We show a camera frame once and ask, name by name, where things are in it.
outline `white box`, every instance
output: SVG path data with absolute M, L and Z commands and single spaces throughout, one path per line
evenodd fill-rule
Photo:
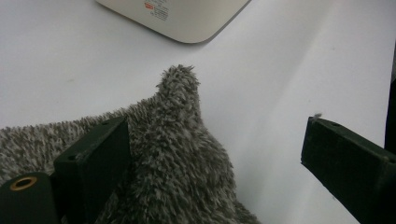
M 96 0 L 148 28 L 183 43 L 214 36 L 249 0 Z

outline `screw hole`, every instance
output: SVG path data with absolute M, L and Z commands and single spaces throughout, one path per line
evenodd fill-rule
M 22 189 L 27 189 L 33 186 L 35 182 L 37 181 L 37 177 L 35 176 L 27 176 L 24 178 L 21 178 L 10 186 L 11 190 L 17 191 L 17 190 L 22 190 Z

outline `white table surface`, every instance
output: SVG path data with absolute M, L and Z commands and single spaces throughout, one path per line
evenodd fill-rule
M 252 0 L 212 41 L 179 44 L 92 0 L 0 1 L 0 128 L 98 115 L 194 65 L 206 127 L 263 223 L 358 223 L 300 164 L 322 113 L 383 146 L 394 0 Z

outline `gray fleece cloth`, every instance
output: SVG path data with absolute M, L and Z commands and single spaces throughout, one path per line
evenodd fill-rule
M 172 66 L 158 92 L 102 116 L 0 130 L 0 185 L 53 161 L 90 128 L 125 116 L 132 165 L 96 223 L 260 223 L 236 200 L 233 166 L 201 119 L 192 67 Z

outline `plush material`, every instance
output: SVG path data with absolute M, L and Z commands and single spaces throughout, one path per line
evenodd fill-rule
M 226 150 L 206 129 L 191 67 L 163 73 L 158 92 L 102 116 L 0 131 L 0 184 L 52 162 L 100 122 L 126 116 L 133 162 L 96 223 L 259 223 L 236 200 Z

